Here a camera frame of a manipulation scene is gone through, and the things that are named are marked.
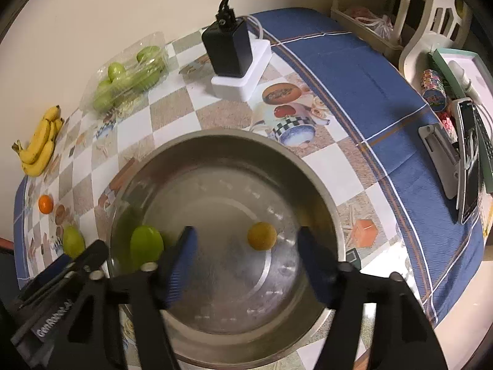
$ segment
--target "beige wall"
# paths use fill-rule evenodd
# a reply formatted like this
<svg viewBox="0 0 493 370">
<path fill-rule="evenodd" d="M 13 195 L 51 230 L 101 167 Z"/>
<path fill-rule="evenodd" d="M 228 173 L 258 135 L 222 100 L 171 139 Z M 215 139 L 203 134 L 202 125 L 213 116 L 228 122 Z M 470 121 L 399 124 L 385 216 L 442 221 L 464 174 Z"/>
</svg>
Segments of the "beige wall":
<svg viewBox="0 0 493 370">
<path fill-rule="evenodd" d="M 102 63 L 154 31 L 171 41 L 214 20 L 220 0 L 30 0 L 0 44 L 0 237 L 12 238 L 15 190 L 23 173 L 10 149 L 26 141 L 45 108 L 77 108 Z M 237 14 L 289 6 L 329 12 L 330 0 L 231 0 Z"/>
</svg>

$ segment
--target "white stripe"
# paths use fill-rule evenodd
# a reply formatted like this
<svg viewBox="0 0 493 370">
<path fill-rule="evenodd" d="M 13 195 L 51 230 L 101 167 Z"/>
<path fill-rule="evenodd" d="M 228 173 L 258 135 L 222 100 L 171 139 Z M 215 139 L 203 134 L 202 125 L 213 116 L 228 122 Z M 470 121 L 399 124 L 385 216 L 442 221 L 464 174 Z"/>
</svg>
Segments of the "white stripe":
<svg viewBox="0 0 493 370">
<path fill-rule="evenodd" d="M 425 108 L 426 106 L 428 105 L 428 103 L 425 103 L 424 105 L 422 105 L 420 108 L 418 108 L 416 111 L 413 111 L 411 114 L 408 114 L 404 117 L 402 117 L 401 119 L 395 121 L 393 124 L 390 124 L 388 127 L 385 127 L 383 128 L 381 131 L 377 132 L 376 134 L 370 136 L 369 138 L 366 138 L 363 140 L 363 142 L 366 142 L 366 141 L 369 141 L 370 139 L 373 139 L 375 136 L 381 134 L 383 131 L 386 131 L 387 129 L 393 127 L 395 124 L 398 124 L 399 122 L 401 122 L 402 120 L 405 120 L 407 117 L 410 117 L 411 115 L 413 114 L 416 114 L 418 111 L 422 110 L 423 108 Z"/>
<path fill-rule="evenodd" d="M 297 39 L 287 40 L 285 42 L 279 41 L 279 43 L 272 44 L 271 47 L 275 47 L 275 46 L 279 46 L 279 45 L 284 45 L 284 44 L 292 43 L 292 42 L 297 42 L 298 40 L 313 39 L 314 37 L 347 35 L 347 34 L 350 34 L 350 33 L 351 32 L 337 32 L 337 33 L 324 33 L 324 34 L 313 35 L 313 36 L 302 36 L 302 37 L 298 37 Z"/>
<path fill-rule="evenodd" d="M 272 37 L 275 41 L 277 42 L 280 42 L 279 39 L 275 38 L 271 33 L 269 33 L 268 31 L 266 31 L 264 29 L 264 32 L 267 33 L 270 37 Z M 289 48 L 287 47 L 284 47 L 287 51 L 289 51 L 289 53 L 299 61 L 299 63 L 304 66 L 304 68 L 310 73 L 310 75 L 312 75 L 315 80 L 322 86 L 322 88 L 327 92 L 327 94 L 332 98 L 332 100 L 334 100 L 334 102 L 337 104 L 337 106 L 339 106 L 339 109 L 344 113 L 344 115 L 346 116 L 347 120 L 349 122 L 351 122 L 351 125 L 354 127 L 354 129 L 358 132 L 359 136 L 361 137 L 361 140 L 363 141 L 364 140 L 364 137 L 363 137 L 363 134 L 361 133 L 361 131 L 359 131 L 358 127 L 356 126 L 356 124 L 353 122 L 353 120 L 351 119 L 351 117 L 349 117 L 349 115 L 347 114 L 347 112 L 344 110 L 344 108 L 341 107 L 341 105 L 339 104 L 339 102 L 334 98 L 334 96 L 332 95 L 332 93 L 325 87 L 325 85 L 320 81 L 319 78 L 317 78 L 317 76 L 312 72 L 311 69 L 309 69 L 305 63 L 303 61 L 301 61 L 299 59 L 299 57 L 297 55 L 295 55 Z M 402 200 L 401 198 L 399 197 L 397 191 L 395 190 L 395 186 L 394 186 L 394 183 L 392 182 L 392 180 L 390 179 L 389 175 L 387 174 L 384 166 L 382 165 L 382 163 L 380 162 L 380 160 L 378 159 L 378 157 L 376 156 L 375 152 L 373 151 L 373 149 L 369 146 L 368 143 L 366 143 L 367 146 L 368 146 L 368 150 L 373 154 L 373 157 L 375 158 L 376 162 L 378 162 L 378 164 L 380 165 L 381 169 L 383 170 L 384 174 L 385 174 L 385 177 L 389 180 L 389 184 L 390 186 L 392 187 L 394 193 L 395 193 L 395 196 L 397 197 L 397 199 L 399 200 L 399 203 L 402 207 L 402 210 L 409 222 L 409 224 L 411 225 L 411 229 L 413 230 L 413 233 L 416 237 L 416 240 L 418 242 L 418 245 L 420 246 L 420 250 L 421 250 L 421 255 L 422 255 L 422 258 L 423 258 L 423 262 L 425 263 L 425 267 L 426 267 L 426 273 L 428 275 L 428 282 L 430 283 L 430 288 L 432 288 L 432 283 L 431 283 L 431 276 L 430 276 L 430 270 L 428 268 L 428 263 L 426 261 L 426 258 L 425 258 L 425 253 L 423 252 L 423 247 L 421 245 L 421 241 L 418 237 L 418 233 L 416 232 L 416 229 L 413 225 L 413 223 L 411 222 L 411 218 L 409 217 L 409 214 L 404 206 L 404 204 L 402 203 Z M 435 322 L 437 323 L 438 322 L 438 317 L 436 315 L 436 310 L 435 310 L 435 307 L 433 306 L 433 290 L 431 290 L 430 292 L 430 297 L 431 297 L 431 308 L 433 309 L 433 315 L 435 316 Z"/>
<path fill-rule="evenodd" d="M 474 227 L 476 226 L 478 220 L 479 220 L 479 211 L 478 211 L 478 216 L 476 217 L 476 219 L 474 220 L 474 224 L 472 224 L 472 227 L 471 229 L 469 230 L 469 234 L 467 236 L 467 243 L 465 244 L 465 246 L 463 247 L 463 249 L 460 251 L 459 255 L 455 258 L 455 260 L 452 262 L 452 264 L 450 265 L 449 269 L 447 270 L 447 272 L 443 275 L 443 277 L 438 281 L 438 284 L 436 284 L 435 288 L 433 288 L 433 292 L 435 292 L 438 288 L 438 286 L 440 286 L 440 284 L 442 283 L 442 281 L 447 278 L 447 275 L 449 274 L 449 271 L 452 269 L 452 267 L 454 266 L 454 264 L 457 262 L 457 260 L 459 260 L 459 258 L 462 256 L 462 254 L 465 252 L 465 250 L 467 249 L 467 245 L 469 244 L 469 241 L 471 240 L 471 235 L 472 235 L 472 230 L 474 229 Z M 425 305 L 425 303 L 428 301 L 428 298 L 425 299 L 425 301 L 423 302 L 423 305 Z"/>
</svg>

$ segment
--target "white extension socket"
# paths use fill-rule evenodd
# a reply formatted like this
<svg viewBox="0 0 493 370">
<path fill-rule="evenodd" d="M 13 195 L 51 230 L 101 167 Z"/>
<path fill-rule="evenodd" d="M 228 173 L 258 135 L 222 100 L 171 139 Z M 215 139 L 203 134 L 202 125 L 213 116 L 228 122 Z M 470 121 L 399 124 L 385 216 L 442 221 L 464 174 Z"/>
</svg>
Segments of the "white extension socket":
<svg viewBox="0 0 493 370">
<path fill-rule="evenodd" d="M 243 78 L 214 76 L 211 80 L 214 94 L 218 98 L 230 101 L 248 101 L 258 81 L 271 60 L 272 51 L 269 40 L 250 40 L 253 60 Z"/>
</svg>

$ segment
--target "black charger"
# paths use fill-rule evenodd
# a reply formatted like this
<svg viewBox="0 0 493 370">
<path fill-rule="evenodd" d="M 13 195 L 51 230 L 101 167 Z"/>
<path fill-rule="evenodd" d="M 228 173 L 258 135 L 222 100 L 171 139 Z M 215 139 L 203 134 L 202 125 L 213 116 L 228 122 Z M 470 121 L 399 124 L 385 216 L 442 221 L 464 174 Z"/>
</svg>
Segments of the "black charger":
<svg viewBox="0 0 493 370">
<path fill-rule="evenodd" d="M 202 33 L 214 72 L 219 76 L 242 78 L 253 61 L 247 22 L 236 18 L 230 8 L 218 12 L 216 19 Z"/>
</svg>

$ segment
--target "bowl rim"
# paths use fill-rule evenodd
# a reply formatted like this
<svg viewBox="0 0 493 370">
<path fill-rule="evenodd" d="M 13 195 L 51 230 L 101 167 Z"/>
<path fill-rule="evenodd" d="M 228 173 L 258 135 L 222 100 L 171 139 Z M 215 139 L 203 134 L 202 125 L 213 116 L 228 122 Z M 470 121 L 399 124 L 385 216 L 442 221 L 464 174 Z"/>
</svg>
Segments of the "bowl rim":
<svg viewBox="0 0 493 370">
<path fill-rule="evenodd" d="M 328 208 L 331 216 L 332 216 L 332 221 L 334 223 L 334 229 L 335 229 L 335 234 L 336 234 L 336 239 L 337 239 L 337 260 L 338 261 L 345 261 L 346 260 L 346 243 L 344 241 L 344 232 L 342 230 L 342 225 L 341 225 L 341 220 L 339 218 L 339 213 L 337 212 L 337 206 L 335 205 L 334 200 L 332 199 L 332 196 L 330 195 L 329 191 L 325 187 L 324 183 L 321 181 L 319 176 L 313 171 L 310 166 L 305 163 L 299 156 L 297 156 L 295 153 L 290 151 L 287 147 L 283 146 L 277 141 L 273 141 L 272 139 L 269 139 L 265 136 L 255 134 L 254 132 L 249 132 L 249 131 L 243 131 L 239 129 L 206 129 L 206 130 L 201 130 L 201 131 L 195 131 L 195 132 L 190 132 L 187 134 L 184 134 L 182 136 L 179 136 L 177 138 L 172 139 L 171 141 L 168 141 L 161 146 L 159 146 L 157 149 L 152 151 L 150 154 L 148 154 L 142 161 L 139 163 L 136 163 L 135 165 L 132 166 L 131 173 L 129 174 L 128 178 L 124 182 L 124 184 L 121 186 L 119 189 L 117 196 L 112 204 L 112 210 L 110 212 L 109 219 L 111 221 L 111 226 L 109 228 L 109 236 L 107 239 L 107 245 L 108 245 L 108 250 L 109 250 L 109 255 L 108 255 L 108 272 L 110 277 L 114 277 L 114 269 L 113 269 L 113 264 L 111 260 L 111 239 L 112 239 L 112 234 L 113 234 L 113 227 L 114 227 L 114 218 L 116 216 L 116 209 L 119 206 L 123 194 L 127 190 L 128 186 L 134 179 L 135 175 L 139 173 L 139 171 L 144 168 L 151 160 L 153 160 L 156 156 L 158 156 L 160 153 L 163 151 L 176 146 L 180 143 L 189 141 L 191 139 L 195 138 L 203 138 L 203 137 L 229 137 L 229 138 L 242 138 L 242 139 L 248 139 L 252 142 L 257 142 L 260 144 L 263 144 L 264 146 L 274 149 L 278 154 L 281 154 L 288 160 L 290 160 L 295 166 L 297 166 L 303 174 L 308 178 L 308 180 L 312 183 L 312 185 L 315 187 L 321 198 L 323 199 L 326 207 Z M 127 305 L 123 305 L 123 310 L 127 317 L 131 320 L 132 319 L 132 314 L 130 310 L 128 309 Z M 308 330 L 308 332 L 300 337 L 299 340 L 294 341 L 290 346 L 286 347 L 285 349 L 276 352 L 274 354 L 271 354 L 263 359 L 258 359 L 256 361 L 252 362 L 247 362 L 243 364 L 218 364 L 218 363 L 203 363 L 203 362 L 198 362 L 195 361 L 191 358 L 188 357 L 183 357 L 180 354 L 176 353 L 176 356 L 178 359 L 180 359 L 183 362 L 186 362 L 188 364 L 192 364 L 194 366 L 201 366 L 201 367 L 206 367 L 206 368 L 212 368 L 212 369 L 217 369 L 217 370 L 225 370 L 225 369 L 246 369 L 246 368 L 255 368 L 259 366 L 264 366 L 270 363 L 273 363 L 275 361 L 278 361 L 279 359 L 282 359 L 283 357 L 291 354 L 295 350 L 299 349 L 300 347 L 304 346 L 306 342 L 320 329 L 320 327 L 324 324 L 324 322 L 327 320 L 329 317 L 331 310 L 324 308 L 322 309 L 321 314 L 317 318 L 317 320 L 314 322 L 312 327 Z"/>
</svg>

